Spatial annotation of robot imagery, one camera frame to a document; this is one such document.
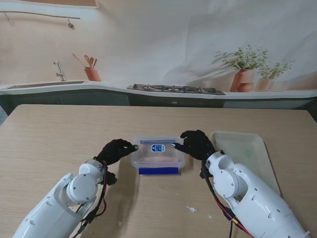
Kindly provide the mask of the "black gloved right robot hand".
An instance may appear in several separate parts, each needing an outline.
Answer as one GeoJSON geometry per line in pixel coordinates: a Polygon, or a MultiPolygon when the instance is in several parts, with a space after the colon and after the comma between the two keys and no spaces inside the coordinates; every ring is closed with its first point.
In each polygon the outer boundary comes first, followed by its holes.
{"type": "Polygon", "coordinates": [[[188,130],[181,134],[183,144],[173,143],[172,147],[197,160],[208,158],[216,152],[209,138],[201,130],[188,130]]]}

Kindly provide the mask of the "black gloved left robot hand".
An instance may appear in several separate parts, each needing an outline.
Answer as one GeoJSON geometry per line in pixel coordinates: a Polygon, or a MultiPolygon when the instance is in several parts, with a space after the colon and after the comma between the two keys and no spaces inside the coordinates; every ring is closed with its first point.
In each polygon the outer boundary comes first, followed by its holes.
{"type": "Polygon", "coordinates": [[[123,139],[114,139],[106,144],[98,156],[95,156],[94,159],[100,163],[105,161],[109,166],[115,164],[121,158],[128,156],[138,149],[138,145],[132,145],[130,142],[123,139]]]}

